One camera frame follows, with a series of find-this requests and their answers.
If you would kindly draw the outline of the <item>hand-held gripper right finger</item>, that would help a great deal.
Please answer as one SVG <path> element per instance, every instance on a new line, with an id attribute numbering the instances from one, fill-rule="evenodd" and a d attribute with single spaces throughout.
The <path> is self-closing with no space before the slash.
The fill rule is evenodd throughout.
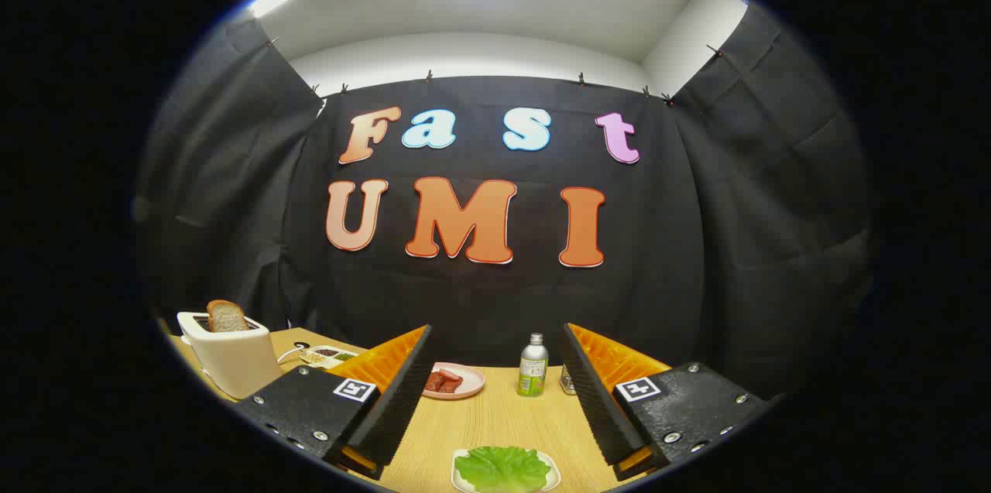
<path id="1" fill-rule="evenodd" d="M 686 464 L 773 408 L 697 361 L 669 366 L 577 324 L 559 352 L 604 461 L 619 481 Z"/>

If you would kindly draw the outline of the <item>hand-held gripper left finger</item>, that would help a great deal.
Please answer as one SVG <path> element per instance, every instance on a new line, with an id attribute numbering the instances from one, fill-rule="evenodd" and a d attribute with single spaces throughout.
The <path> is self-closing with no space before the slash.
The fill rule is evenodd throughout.
<path id="1" fill-rule="evenodd" d="M 426 324 L 333 368 L 298 366 L 235 412 L 308 457 L 378 480 L 430 376 L 432 334 Z"/>

